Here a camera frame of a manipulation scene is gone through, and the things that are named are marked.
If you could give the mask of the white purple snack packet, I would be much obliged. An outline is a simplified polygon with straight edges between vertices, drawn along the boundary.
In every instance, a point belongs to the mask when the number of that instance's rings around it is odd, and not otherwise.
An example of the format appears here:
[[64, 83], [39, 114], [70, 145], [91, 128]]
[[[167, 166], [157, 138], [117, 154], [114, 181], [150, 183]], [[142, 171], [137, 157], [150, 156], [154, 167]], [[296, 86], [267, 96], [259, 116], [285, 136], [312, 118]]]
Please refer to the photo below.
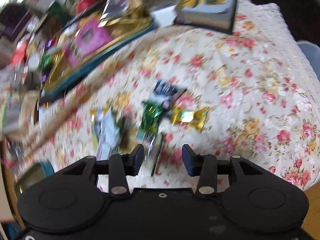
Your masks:
[[120, 141], [120, 128], [110, 108], [100, 122], [97, 159], [108, 160], [115, 152]]

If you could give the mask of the gold foil candy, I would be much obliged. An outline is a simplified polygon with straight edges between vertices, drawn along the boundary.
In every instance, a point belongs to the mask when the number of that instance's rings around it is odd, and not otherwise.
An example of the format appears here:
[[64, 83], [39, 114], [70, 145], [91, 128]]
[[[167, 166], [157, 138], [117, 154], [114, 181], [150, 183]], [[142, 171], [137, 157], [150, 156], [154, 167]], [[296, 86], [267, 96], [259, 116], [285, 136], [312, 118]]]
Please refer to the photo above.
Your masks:
[[209, 108], [190, 110], [178, 106], [174, 106], [171, 110], [170, 122], [171, 124], [185, 124], [202, 132], [207, 120]]

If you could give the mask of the green foil candy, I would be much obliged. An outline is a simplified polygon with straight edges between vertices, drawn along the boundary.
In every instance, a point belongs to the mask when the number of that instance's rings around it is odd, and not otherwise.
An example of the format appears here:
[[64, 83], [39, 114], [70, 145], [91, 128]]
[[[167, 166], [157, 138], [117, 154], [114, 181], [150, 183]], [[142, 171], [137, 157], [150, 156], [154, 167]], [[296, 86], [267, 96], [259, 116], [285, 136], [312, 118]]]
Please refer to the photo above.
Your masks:
[[137, 141], [143, 141], [144, 139], [154, 139], [157, 137], [159, 124], [164, 112], [164, 108], [161, 104], [151, 100], [142, 102], [144, 107], [143, 115], [139, 129], [136, 134]]

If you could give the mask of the dark blue snack packet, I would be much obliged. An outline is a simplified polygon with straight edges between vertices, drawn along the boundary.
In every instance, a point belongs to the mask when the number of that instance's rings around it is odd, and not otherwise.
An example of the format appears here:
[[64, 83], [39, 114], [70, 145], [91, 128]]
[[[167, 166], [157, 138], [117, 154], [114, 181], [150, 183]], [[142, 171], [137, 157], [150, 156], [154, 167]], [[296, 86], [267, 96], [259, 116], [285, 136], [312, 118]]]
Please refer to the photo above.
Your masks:
[[150, 100], [162, 106], [164, 110], [169, 111], [186, 90], [184, 87], [178, 87], [167, 81], [158, 80], [150, 95]]

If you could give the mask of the silver yellow snack packet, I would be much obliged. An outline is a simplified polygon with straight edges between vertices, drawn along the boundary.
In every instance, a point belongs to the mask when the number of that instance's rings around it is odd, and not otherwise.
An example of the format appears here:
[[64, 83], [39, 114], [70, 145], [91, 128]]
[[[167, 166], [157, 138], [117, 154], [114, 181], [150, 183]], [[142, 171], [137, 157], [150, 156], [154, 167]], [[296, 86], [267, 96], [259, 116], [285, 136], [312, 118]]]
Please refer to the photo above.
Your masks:
[[95, 151], [98, 149], [101, 121], [107, 112], [108, 108], [105, 107], [93, 108], [89, 111], [91, 119], [92, 142]]

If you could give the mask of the green plastic strip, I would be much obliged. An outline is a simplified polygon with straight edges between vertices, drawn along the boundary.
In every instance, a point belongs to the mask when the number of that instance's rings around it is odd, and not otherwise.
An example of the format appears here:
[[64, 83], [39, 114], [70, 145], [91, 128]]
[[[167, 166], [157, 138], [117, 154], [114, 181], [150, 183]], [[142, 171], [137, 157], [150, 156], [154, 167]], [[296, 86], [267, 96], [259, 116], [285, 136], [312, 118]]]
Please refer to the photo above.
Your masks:
[[159, 142], [158, 142], [157, 147], [156, 147], [157, 151], [156, 151], [155, 159], [154, 159], [152, 170], [151, 170], [151, 176], [152, 177], [154, 176], [154, 174], [156, 172], [156, 167], [157, 167], [158, 159], [159, 159], [159, 156], [160, 156], [160, 153], [161, 153], [161, 148], [162, 148], [162, 145], [163, 145], [163, 141], [164, 141], [164, 134], [161, 133], [159, 135]]

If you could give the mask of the floral tablecloth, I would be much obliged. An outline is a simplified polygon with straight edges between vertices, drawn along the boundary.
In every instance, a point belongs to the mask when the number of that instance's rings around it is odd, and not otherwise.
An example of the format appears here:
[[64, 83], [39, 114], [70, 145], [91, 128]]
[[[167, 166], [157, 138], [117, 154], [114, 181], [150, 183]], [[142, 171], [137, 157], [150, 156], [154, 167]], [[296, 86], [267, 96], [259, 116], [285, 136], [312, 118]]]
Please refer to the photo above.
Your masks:
[[109, 57], [28, 129], [14, 178], [38, 161], [59, 171], [94, 155], [89, 113], [97, 107], [119, 110], [135, 132], [160, 79], [186, 88], [178, 107], [207, 107], [208, 117], [202, 132], [163, 120], [159, 167], [151, 174], [143, 165], [131, 188], [195, 187], [184, 144], [220, 160], [241, 155], [302, 190], [319, 182], [319, 80], [278, 7], [248, 0], [238, 4], [232, 35], [170, 26]]

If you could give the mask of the gold teal empty tin tray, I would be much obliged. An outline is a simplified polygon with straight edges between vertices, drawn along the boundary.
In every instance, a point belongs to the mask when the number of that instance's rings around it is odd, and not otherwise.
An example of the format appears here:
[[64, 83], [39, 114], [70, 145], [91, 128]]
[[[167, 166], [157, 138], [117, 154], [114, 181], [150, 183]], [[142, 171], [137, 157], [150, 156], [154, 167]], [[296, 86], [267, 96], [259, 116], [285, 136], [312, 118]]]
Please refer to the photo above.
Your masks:
[[38, 162], [31, 166], [14, 186], [15, 195], [18, 199], [21, 194], [32, 185], [53, 175], [54, 169], [50, 162]]

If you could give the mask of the gold teal snack tray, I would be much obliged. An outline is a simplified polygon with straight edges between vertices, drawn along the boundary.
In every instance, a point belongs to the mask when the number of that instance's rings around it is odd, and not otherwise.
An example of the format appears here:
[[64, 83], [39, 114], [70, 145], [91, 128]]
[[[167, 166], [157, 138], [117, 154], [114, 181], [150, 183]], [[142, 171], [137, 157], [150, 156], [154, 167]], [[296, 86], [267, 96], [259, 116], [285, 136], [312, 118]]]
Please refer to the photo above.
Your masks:
[[88, 21], [73, 40], [63, 46], [42, 88], [40, 104], [61, 98], [104, 60], [154, 28], [151, 16]]

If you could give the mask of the brown paper bag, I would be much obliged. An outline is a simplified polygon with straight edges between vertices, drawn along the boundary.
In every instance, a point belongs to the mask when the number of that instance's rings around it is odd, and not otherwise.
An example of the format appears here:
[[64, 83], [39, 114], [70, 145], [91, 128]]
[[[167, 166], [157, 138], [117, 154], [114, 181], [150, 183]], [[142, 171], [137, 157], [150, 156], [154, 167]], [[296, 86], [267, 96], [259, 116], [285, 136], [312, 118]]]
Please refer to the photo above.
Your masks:
[[26, 136], [34, 126], [39, 92], [5, 91], [1, 94], [1, 135], [14, 140]]

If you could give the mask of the pink snack packet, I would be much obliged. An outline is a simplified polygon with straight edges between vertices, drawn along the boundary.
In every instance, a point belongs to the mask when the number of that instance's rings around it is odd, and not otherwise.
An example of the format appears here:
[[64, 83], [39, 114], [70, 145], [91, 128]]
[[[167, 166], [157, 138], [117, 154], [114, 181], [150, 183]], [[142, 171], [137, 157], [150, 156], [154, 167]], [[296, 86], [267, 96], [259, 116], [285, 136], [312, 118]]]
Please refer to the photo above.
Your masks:
[[86, 57], [111, 42], [113, 38], [95, 19], [85, 23], [78, 34], [63, 45], [63, 51], [70, 64], [75, 67]]

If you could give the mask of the card box yellow print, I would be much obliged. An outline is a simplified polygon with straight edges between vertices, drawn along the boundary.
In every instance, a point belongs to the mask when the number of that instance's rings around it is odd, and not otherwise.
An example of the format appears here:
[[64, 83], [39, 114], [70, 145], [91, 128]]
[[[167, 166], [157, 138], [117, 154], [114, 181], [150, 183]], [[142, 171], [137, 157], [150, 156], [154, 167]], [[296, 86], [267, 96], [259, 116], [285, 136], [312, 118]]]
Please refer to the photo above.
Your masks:
[[231, 35], [236, 6], [237, 0], [178, 0], [174, 23]]

